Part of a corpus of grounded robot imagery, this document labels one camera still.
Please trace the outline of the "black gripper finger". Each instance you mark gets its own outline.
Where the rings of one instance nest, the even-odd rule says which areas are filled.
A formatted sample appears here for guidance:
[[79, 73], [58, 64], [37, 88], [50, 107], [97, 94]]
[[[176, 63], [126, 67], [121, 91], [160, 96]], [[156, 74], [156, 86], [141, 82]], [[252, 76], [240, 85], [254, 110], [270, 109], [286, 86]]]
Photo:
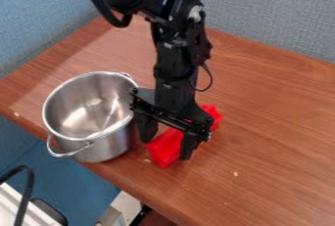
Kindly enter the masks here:
[[199, 143], [200, 143], [199, 135], [193, 132], [187, 132], [184, 134], [181, 143], [181, 154], [180, 154], [181, 160], [189, 160], [192, 158], [192, 154], [195, 149], [197, 148]]
[[148, 143], [157, 134], [158, 121], [154, 117], [145, 113], [136, 113], [136, 119], [138, 123], [140, 138]]

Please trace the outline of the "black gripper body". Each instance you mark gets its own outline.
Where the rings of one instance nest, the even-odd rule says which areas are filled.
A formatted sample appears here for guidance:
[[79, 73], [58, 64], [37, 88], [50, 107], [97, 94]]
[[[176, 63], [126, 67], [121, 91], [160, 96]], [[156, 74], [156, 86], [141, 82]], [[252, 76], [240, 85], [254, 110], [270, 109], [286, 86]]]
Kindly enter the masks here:
[[196, 84], [195, 74], [177, 81], [157, 79], [154, 89], [134, 87], [132, 110], [150, 115], [158, 123], [184, 133], [196, 133], [201, 142], [209, 140], [213, 118], [196, 103]]

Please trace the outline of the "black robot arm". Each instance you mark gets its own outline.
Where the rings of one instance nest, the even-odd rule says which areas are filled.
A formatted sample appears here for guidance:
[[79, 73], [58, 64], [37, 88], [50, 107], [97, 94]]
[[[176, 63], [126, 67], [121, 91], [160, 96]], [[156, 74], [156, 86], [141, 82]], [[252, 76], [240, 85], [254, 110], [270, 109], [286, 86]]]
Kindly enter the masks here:
[[132, 90], [132, 110], [145, 142], [153, 139], [161, 123], [184, 132], [180, 159], [188, 159], [199, 144], [209, 139], [213, 124], [213, 117], [196, 103], [197, 74], [207, 68], [212, 49], [201, 0], [90, 1], [117, 27], [126, 27], [133, 15], [142, 15], [150, 23], [157, 52], [156, 87]]

